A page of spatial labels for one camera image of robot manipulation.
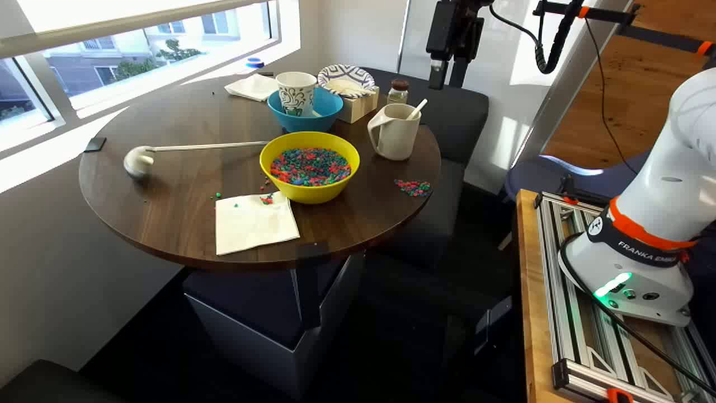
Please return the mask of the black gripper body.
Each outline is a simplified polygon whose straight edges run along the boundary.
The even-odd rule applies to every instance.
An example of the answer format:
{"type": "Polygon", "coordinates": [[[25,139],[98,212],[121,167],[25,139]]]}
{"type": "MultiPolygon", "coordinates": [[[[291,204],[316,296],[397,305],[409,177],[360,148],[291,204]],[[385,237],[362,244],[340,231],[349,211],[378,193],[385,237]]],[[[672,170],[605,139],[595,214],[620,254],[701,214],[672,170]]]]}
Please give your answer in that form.
{"type": "Polygon", "coordinates": [[[460,87],[474,59],[483,19],[483,0],[439,0],[432,15],[425,51],[429,54],[429,87],[460,87]]]}

